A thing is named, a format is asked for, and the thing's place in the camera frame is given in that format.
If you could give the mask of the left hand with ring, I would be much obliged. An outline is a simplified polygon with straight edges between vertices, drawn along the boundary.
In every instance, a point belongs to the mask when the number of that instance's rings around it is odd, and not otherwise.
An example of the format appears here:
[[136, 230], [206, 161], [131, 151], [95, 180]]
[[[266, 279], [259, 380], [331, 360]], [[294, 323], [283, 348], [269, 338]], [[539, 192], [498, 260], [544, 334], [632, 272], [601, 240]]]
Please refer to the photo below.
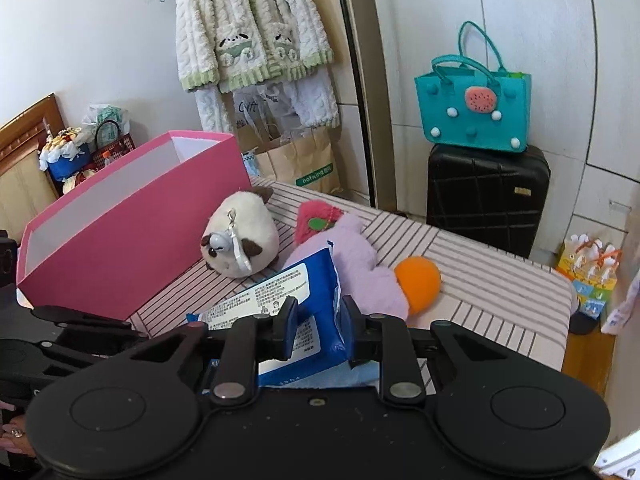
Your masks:
[[4, 401], [1, 402], [1, 448], [8, 453], [35, 457], [27, 437], [23, 411]]

